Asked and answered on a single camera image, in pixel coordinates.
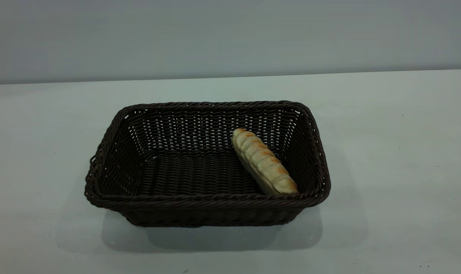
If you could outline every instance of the brown wicker basket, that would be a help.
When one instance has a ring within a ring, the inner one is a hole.
[[[267,196],[230,138],[254,132],[300,194]],[[319,131],[300,103],[140,104],[119,111],[90,161],[85,196],[137,226],[267,226],[324,201],[330,179]]]

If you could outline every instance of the scored bread top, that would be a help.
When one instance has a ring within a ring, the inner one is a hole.
[[[291,179],[286,168],[254,133],[237,128],[232,134],[232,145],[243,164],[247,164],[247,168],[253,170],[251,175],[258,182],[262,181],[266,184],[268,189],[263,189],[266,193],[298,193],[296,183]]]

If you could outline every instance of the gray wall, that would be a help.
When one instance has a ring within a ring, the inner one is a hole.
[[[461,0],[0,0],[0,83],[461,68]]]

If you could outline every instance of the table surface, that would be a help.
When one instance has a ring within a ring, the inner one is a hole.
[[[291,100],[329,198],[272,227],[139,228],[86,201],[125,106]],[[0,273],[459,273],[461,70],[0,85]]]

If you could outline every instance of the baguette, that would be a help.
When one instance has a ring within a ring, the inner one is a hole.
[[[286,168],[254,133],[238,128],[234,130],[231,141],[242,165],[265,194],[299,193]]]

